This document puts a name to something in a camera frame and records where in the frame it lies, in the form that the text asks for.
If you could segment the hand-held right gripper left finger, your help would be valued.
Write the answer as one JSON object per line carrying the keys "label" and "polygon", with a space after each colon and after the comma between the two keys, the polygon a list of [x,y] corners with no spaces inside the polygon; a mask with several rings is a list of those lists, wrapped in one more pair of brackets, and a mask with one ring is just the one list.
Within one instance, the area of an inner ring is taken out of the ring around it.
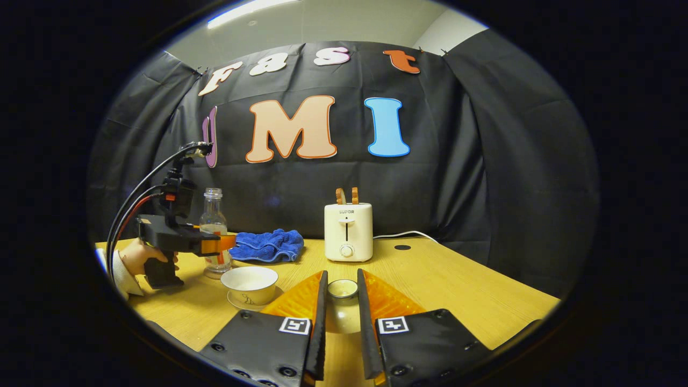
{"label": "hand-held right gripper left finger", "polygon": [[239,311],[201,356],[250,385],[314,386],[324,379],[327,285],[321,270],[261,311]]}

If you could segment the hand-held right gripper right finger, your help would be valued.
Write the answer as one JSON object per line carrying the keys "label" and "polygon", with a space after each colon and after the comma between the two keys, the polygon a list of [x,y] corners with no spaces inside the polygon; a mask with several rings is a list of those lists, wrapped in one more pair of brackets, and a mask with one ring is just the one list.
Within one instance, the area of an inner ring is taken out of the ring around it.
{"label": "hand-held right gripper right finger", "polygon": [[428,311],[363,269],[358,288],[364,376],[376,386],[455,386],[491,353],[447,309]]}

